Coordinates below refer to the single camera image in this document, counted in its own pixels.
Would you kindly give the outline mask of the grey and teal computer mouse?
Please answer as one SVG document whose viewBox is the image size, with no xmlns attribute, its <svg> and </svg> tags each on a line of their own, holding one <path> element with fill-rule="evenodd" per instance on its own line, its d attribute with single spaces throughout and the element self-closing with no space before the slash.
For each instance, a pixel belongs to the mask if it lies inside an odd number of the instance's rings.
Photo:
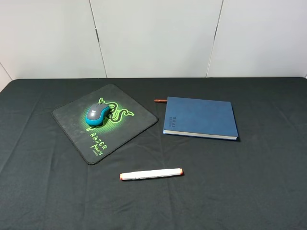
<svg viewBox="0 0 307 230">
<path fill-rule="evenodd" d="M 88 125 L 95 127 L 103 123 L 105 116 L 109 113 L 110 107 L 104 103 L 96 103 L 89 108 L 85 121 Z"/>
</svg>

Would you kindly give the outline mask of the black green Razer mouse pad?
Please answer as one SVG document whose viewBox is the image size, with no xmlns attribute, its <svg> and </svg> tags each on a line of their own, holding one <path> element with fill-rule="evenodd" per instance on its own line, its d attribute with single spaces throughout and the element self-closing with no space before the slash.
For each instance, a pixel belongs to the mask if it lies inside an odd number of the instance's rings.
<svg viewBox="0 0 307 230">
<path fill-rule="evenodd" d="M 101 126 L 90 126 L 87 113 L 93 104 L 110 107 Z M 79 151 L 94 165 L 157 123 L 157 117 L 114 84 L 57 108 L 54 119 Z"/>
</svg>

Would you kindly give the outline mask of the blue hardcover notebook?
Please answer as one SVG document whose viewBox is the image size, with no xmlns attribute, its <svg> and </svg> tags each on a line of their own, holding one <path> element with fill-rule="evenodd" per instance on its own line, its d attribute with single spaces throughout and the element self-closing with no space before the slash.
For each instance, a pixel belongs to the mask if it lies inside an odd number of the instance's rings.
<svg viewBox="0 0 307 230">
<path fill-rule="evenodd" d="M 237 140 L 239 137 L 230 102 L 168 97 L 164 134 Z"/>
</svg>

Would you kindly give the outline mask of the brown bookmark ribbon tab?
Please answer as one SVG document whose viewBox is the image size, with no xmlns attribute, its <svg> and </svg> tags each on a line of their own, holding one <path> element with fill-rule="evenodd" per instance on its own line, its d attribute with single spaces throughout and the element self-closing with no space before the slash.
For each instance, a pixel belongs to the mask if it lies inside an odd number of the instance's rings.
<svg viewBox="0 0 307 230">
<path fill-rule="evenodd" d="M 167 99 L 155 99 L 155 103 L 167 103 Z"/>
</svg>

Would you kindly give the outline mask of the white marker with orange caps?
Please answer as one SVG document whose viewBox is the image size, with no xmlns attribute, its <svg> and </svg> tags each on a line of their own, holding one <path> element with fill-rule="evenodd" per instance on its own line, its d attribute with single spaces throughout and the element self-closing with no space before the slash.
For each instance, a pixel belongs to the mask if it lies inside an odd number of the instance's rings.
<svg viewBox="0 0 307 230">
<path fill-rule="evenodd" d="M 137 171 L 137 172 L 125 172 L 121 173 L 119 178 L 122 181 L 126 180 L 143 180 L 143 179 L 153 179 L 153 178 L 163 178 L 172 176 L 183 175 L 183 169 L 159 169 L 159 170 L 149 170 L 149 171 Z"/>
</svg>

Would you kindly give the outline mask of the black tablecloth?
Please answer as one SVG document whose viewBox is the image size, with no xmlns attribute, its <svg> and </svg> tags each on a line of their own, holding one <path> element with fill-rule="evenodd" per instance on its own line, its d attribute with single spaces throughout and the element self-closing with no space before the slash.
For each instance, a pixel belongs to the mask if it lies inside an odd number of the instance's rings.
<svg viewBox="0 0 307 230">
<path fill-rule="evenodd" d="M 115 84 L 156 125 L 88 165 L 52 111 Z M 164 135 L 168 96 L 230 101 L 237 141 Z M 120 180 L 121 173 L 183 175 Z M 307 80 L 14 80 L 0 94 L 3 230 L 304 230 Z"/>
</svg>

